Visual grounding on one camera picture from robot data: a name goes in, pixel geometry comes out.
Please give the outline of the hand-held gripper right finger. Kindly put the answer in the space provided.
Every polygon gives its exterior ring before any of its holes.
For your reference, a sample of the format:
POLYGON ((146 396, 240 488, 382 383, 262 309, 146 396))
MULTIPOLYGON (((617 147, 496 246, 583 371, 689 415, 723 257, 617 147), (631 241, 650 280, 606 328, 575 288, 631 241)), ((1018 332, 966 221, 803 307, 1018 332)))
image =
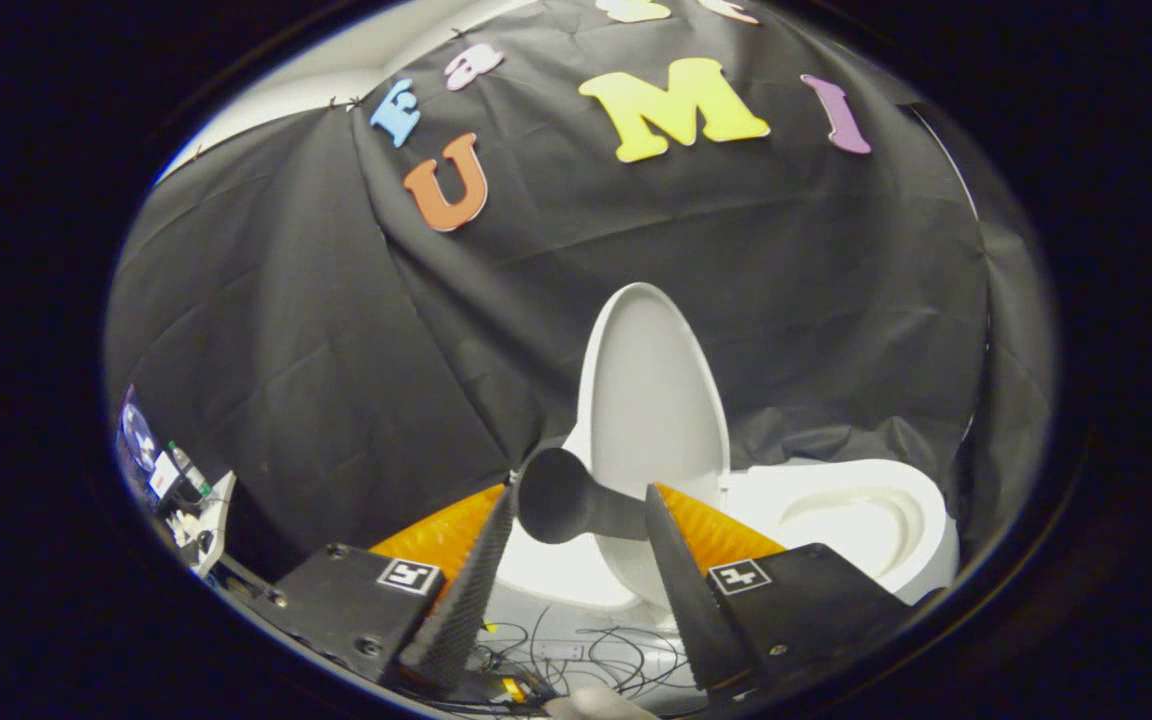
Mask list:
POLYGON ((827 544, 787 550, 660 483, 645 502, 692 679, 710 696, 799 691, 867 655, 914 615, 827 544))

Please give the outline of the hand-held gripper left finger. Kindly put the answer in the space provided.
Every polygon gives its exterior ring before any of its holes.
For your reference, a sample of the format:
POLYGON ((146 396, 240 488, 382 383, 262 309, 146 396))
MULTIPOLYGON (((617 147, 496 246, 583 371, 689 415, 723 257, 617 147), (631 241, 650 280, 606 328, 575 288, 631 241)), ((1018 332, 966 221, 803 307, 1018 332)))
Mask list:
POLYGON ((497 484, 370 548, 328 544, 257 594, 253 611, 367 682, 452 692, 513 523, 511 488, 497 484))

